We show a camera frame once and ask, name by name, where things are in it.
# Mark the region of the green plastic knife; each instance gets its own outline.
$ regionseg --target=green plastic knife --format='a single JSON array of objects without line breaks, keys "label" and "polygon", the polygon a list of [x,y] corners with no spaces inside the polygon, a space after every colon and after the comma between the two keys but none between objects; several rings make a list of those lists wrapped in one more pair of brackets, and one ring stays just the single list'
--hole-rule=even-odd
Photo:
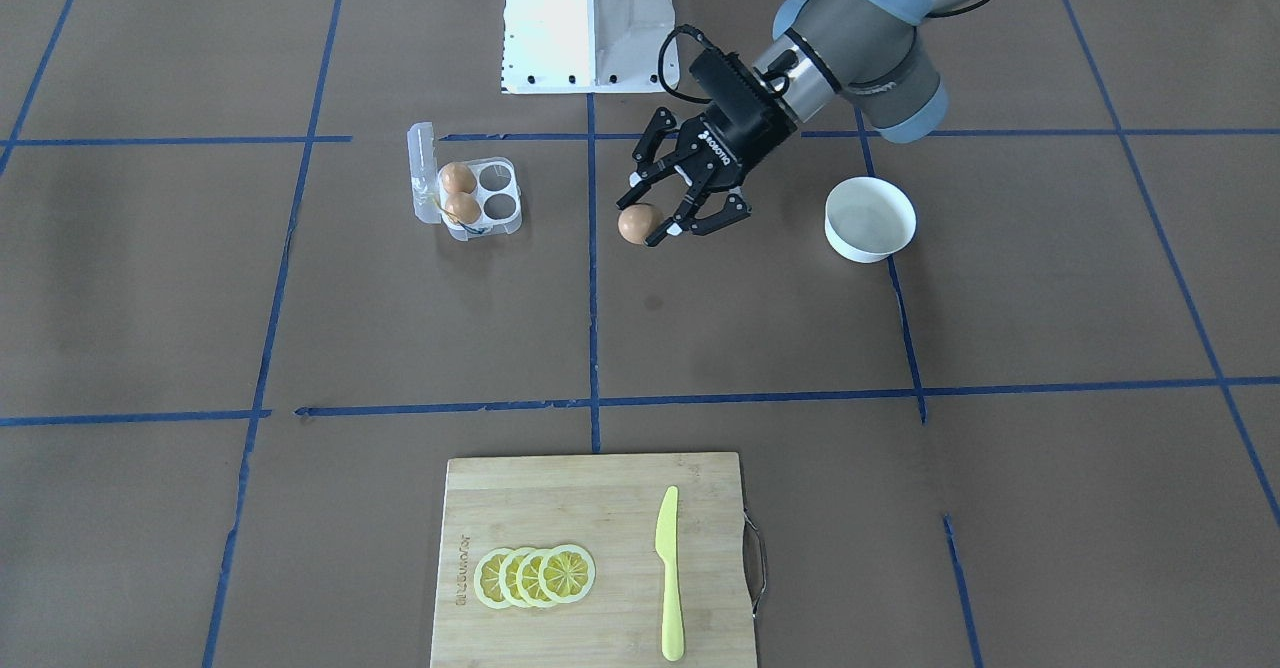
[{"label": "green plastic knife", "polygon": [[653,549],[666,567],[662,590],[662,656],[680,660],[685,655],[685,618],[680,610],[680,569],[676,567],[676,503],[680,489],[668,486],[658,509],[658,530]]}]

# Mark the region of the knife handle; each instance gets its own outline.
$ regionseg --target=knife handle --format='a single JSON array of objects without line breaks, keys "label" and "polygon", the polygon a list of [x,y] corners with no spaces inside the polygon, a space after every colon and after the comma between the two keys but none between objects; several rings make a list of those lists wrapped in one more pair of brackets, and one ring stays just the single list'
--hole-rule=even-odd
[{"label": "knife handle", "polygon": [[666,564],[662,590],[662,656],[676,662],[685,656],[685,617],[680,610],[680,573],[676,562]]}]

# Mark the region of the brown egg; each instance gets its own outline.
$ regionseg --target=brown egg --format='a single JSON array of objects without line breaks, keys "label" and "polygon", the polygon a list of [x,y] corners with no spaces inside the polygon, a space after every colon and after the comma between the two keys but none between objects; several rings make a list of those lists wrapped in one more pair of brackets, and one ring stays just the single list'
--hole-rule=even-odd
[{"label": "brown egg", "polygon": [[618,212],[618,232],[627,243],[644,244],[644,239],[658,230],[662,221],[662,211],[658,207],[635,203]]},{"label": "brown egg", "polygon": [[474,193],[476,175],[466,163],[445,163],[440,168],[440,188],[444,193]]},{"label": "brown egg", "polygon": [[444,198],[444,210],[453,212],[466,225],[480,220],[480,203],[466,193],[453,193]]}]

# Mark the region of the robotic arm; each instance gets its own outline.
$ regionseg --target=robotic arm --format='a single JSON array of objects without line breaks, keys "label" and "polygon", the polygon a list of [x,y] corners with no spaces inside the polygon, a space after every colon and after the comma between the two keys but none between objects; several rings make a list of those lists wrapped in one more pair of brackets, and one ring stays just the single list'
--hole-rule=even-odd
[{"label": "robotic arm", "polygon": [[[746,173],[836,97],[860,107],[884,139],[924,138],[942,122],[948,100],[916,27],[972,1],[787,0],[773,20],[774,42],[750,67],[736,52],[722,52],[701,31],[677,27],[668,44],[676,35],[690,35],[703,47],[690,76],[708,95],[694,100],[707,107],[678,127],[667,107],[654,113],[634,150],[636,171],[618,209],[678,173],[689,189],[676,212],[645,239],[650,247],[667,235],[704,235],[750,216],[741,191]],[[672,134],[675,148],[658,157]],[[727,193],[723,207],[699,218],[716,193]]]}]

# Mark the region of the cutting board handle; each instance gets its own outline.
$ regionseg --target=cutting board handle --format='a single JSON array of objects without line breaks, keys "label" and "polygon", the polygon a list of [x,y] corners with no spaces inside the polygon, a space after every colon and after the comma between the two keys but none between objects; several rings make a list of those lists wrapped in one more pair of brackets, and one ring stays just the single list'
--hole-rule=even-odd
[{"label": "cutting board handle", "polygon": [[[751,598],[751,619],[760,612],[760,600],[769,590],[769,558],[764,552],[764,536],[760,529],[751,521],[751,514],[742,508],[742,572],[746,575],[746,594]],[[756,578],[760,587],[751,590],[751,578]]]}]

